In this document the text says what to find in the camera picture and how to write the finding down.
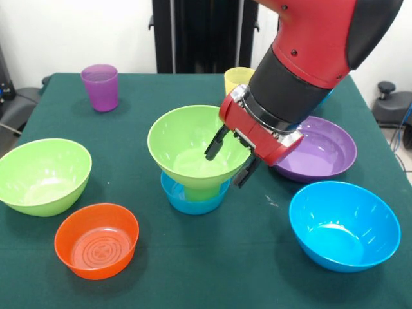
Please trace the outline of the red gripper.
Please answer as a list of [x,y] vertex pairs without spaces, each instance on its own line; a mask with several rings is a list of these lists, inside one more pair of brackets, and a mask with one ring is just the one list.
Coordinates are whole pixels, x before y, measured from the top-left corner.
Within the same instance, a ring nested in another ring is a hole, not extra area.
[[227,128],[246,141],[256,156],[232,179],[232,185],[236,187],[244,186],[261,160],[269,166],[277,164],[294,151],[304,138],[298,130],[284,135],[261,125],[246,109],[246,93],[247,85],[239,84],[226,96],[219,111],[219,117],[224,125],[216,132],[204,152],[207,160],[214,160],[223,146]]

